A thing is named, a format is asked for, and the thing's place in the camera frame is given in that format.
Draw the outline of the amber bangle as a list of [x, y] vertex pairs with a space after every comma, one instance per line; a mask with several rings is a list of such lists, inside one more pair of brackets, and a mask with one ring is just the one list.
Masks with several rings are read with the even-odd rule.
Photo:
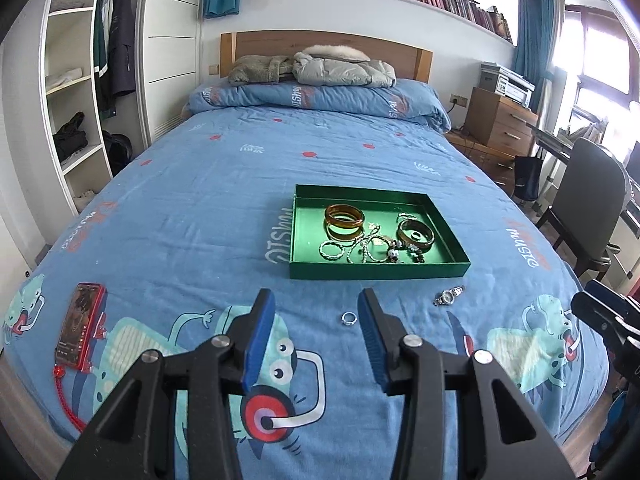
[[364, 213], [349, 204], [332, 204], [324, 210], [324, 220], [337, 228], [359, 229], [363, 225]]

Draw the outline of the brown bangle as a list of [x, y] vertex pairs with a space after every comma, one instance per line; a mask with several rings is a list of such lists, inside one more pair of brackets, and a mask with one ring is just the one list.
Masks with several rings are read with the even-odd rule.
[[435, 234], [430, 226], [416, 218], [405, 218], [398, 223], [398, 238], [407, 246], [421, 252], [429, 252], [435, 243]]

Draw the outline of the dark tote bag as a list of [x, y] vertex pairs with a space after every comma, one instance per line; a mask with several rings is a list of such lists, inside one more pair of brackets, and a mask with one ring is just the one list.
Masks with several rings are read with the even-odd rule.
[[536, 156], [514, 158], [514, 191], [519, 200], [534, 202], [539, 196], [542, 159]]

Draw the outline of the blue curtain right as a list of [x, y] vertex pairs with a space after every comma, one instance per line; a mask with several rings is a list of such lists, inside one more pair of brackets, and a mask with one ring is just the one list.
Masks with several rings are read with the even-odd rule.
[[534, 85], [529, 108], [538, 112], [558, 36], [560, 0], [518, 0], [518, 42], [512, 70]]

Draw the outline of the green jewelry tray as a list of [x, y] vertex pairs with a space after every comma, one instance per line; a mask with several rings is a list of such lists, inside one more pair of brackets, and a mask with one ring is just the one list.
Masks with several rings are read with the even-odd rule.
[[[324, 220], [332, 204], [349, 204], [364, 213], [359, 229], [341, 229]], [[429, 252], [407, 247], [397, 236], [398, 223], [416, 218], [432, 228]], [[318, 248], [325, 240], [345, 247], [338, 261], [326, 261]], [[290, 250], [290, 277], [298, 280], [410, 280], [461, 278], [471, 261], [449, 224], [428, 196], [399, 191], [296, 186]]]

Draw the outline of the silver wrist watch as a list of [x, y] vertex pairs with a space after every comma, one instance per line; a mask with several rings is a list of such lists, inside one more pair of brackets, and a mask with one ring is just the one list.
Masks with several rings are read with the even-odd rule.
[[463, 285], [447, 288], [440, 292], [433, 300], [433, 304], [436, 307], [449, 307], [454, 304], [459, 296], [465, 291]]

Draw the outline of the grey printer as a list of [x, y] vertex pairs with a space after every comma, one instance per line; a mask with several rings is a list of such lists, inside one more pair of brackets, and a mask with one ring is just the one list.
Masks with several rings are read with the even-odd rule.
[[480, 66], [478, 88], [506, 96], [521, 106], [529, 108], [535, 86], [513, 70], [497, 63], [483, 63]]

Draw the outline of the blue cartoon bedsheet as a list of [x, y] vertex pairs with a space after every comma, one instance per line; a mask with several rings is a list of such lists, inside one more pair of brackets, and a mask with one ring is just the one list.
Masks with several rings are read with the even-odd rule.
[[265, 361], [231, 402], [247, 479], [385, 479], [402, 402], [382, 393], [359, 293], [442, 351], [491, 352], [565, 440], [608, 380], [579, 284], [505, 192], [416, 122], [285, 107], [206, 110], [70, 222], [3, 325], [10, 433], [51, 478], [146, 349], [222, 333], [276, 298]]

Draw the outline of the white wardrobe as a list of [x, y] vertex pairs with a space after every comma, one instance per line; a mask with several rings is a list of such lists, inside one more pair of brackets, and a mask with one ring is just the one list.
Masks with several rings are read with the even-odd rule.
[[200, 39], [200, 0], [46, 0], [48, 129], [77, 119], [82, 137], [54, 154], [70, 208], [180, 124]]

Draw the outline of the silver bangle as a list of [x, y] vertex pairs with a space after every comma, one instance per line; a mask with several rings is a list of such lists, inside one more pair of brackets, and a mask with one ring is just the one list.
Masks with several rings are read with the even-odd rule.
[[325, 240], [318, 248], [319, 255], [326, 261], [338, 261], [345, 255], [345, 247], [336, 240]]

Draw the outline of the olive green jacket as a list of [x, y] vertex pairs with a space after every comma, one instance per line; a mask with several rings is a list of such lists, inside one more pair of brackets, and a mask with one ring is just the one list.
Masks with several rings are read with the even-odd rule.
[[278, 84], [293, 78], [293, 59], [287, 55], [244, 55], [232, 65], [228, 83], [232, 86], [244, 84]]

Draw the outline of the wooden drawer cabinet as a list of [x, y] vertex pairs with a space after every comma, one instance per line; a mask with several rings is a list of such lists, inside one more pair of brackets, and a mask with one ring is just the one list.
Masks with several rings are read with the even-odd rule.
[[538, 116], [527, 107], [474, 87], [462, 127], [479, 144], [514, 156], [528, 156], [535, 143]]

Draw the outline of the dark hanging coat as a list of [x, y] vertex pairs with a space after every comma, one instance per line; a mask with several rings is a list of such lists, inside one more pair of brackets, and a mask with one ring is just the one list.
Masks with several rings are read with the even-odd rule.
[[112, 0], [111, 24], [107, 40], [108, 114], [115, 115], [115, 103], [136, 90], [134, 74], [134, 12], [131, 0]]

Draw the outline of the grey puffer jacket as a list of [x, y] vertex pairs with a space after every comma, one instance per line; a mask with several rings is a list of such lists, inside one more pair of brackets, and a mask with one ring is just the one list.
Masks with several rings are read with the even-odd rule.
[[349, 46], [316, 44], [293, 56], [293, 76], [305, 86], [392, 88], [396, 72], [390, 64], [369, 58]]

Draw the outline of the blue pillow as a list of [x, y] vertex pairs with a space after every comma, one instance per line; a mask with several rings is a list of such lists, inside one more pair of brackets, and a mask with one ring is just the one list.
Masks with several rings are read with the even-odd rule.
[[435, 90], [411, 79], [399, 79], [390, 88], [366, 88], [313, 87], [297, 81], [232, 86], [222, 78], [193, 90], [184, 110], [195, 115], [242, 106], [278, 106], [399, 119], [427, 126], [438, 133], [451, 129], [448, 112]]

